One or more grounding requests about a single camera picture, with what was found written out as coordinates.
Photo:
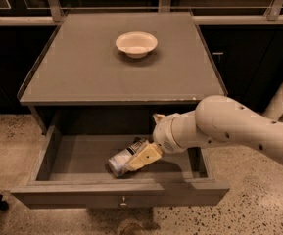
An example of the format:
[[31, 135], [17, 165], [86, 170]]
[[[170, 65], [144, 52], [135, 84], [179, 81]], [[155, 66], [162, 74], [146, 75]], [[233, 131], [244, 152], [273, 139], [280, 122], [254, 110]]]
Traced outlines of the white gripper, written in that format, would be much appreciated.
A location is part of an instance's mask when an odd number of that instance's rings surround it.
[[155, 128], [153, 131], [154, 143], [148, 141], [142, 145], [137, 152], [125, 164], [128, 171], [136, 171], [146, 165], [152, 164], [162, 157], [163, 152], [167, 154], [183, 153], [187, 147], [181, 146], [174, 134], [182, 126], [177, 123], [184, 119], [186, 114], [175, 113], [172, 115], [153, 114]]

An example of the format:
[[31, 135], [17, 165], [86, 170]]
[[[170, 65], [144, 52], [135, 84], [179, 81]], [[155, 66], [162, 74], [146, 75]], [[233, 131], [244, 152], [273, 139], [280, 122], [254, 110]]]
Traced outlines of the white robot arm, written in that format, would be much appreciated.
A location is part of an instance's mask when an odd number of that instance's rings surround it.
[[153, 132], [162, 153], [235, 143], [255, 149], [283, 165], [283, 82], [261, 115], [221, 95], [203, 99], [185, 114], [159, 116]]

